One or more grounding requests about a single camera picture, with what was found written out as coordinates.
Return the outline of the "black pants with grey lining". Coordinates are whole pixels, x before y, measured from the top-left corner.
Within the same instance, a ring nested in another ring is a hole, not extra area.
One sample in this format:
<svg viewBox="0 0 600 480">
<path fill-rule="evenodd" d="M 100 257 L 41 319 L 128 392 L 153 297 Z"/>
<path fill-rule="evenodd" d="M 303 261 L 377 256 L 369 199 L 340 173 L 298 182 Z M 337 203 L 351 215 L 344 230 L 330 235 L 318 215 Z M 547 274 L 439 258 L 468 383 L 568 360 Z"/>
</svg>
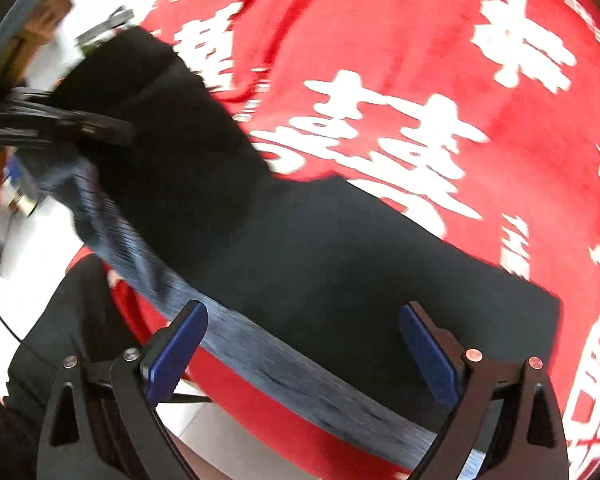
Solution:
<svg viewBox="0 0 600 480">
<path fill-rule="evenodd" d="M 490 360 L 550 354 L 556 297 L 343 178 L 274 176 L 202 80 L 143 29 L 89 55 L 48 104 L 133 126 L 128 145 L 55 143 L 24 166 L 161 314 L 206 305 L 198 384 L 317 477 L 412 472 L 449 418 L 402 338 L 409 302 Z"/>
</svg>

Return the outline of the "red blanket with white characters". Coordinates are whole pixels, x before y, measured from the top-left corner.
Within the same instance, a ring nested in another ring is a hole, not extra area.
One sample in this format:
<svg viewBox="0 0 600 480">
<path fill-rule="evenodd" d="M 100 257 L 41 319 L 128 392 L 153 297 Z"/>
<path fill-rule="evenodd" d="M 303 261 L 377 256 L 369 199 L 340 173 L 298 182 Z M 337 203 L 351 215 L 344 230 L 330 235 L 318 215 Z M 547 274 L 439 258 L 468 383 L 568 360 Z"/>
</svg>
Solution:
<svg viewBox="0 0 600 480">
<path fill-rule="evenodd" d="M 274 176 L 340 177 L 559 302 L 569 478 L 600 472 L 600 11 L 591 0 L 157 0 Z"/>
</svg>

